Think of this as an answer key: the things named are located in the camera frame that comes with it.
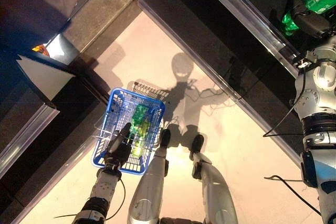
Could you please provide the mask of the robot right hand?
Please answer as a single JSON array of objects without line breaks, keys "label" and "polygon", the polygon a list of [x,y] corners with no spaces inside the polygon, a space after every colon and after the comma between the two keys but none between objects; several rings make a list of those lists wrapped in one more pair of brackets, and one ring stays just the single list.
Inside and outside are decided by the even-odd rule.
[{"label": "robot right hand", "polygon": [[334,34],[331,23],[320,14],[308,9],[303,0],[292,0],[290,17],[300,30],[316,39]]}]

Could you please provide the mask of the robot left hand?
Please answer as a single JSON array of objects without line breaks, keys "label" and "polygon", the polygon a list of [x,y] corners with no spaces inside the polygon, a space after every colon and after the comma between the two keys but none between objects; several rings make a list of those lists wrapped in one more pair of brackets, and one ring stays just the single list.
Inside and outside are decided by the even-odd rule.
[{"label": "robot left hand", "polygon": [[128,160],[133,144],[134,135],[130,133],[131,123],[128,122],[120,131],[116,131],[107,146],[104,155],[106,166],[121,168]]}]

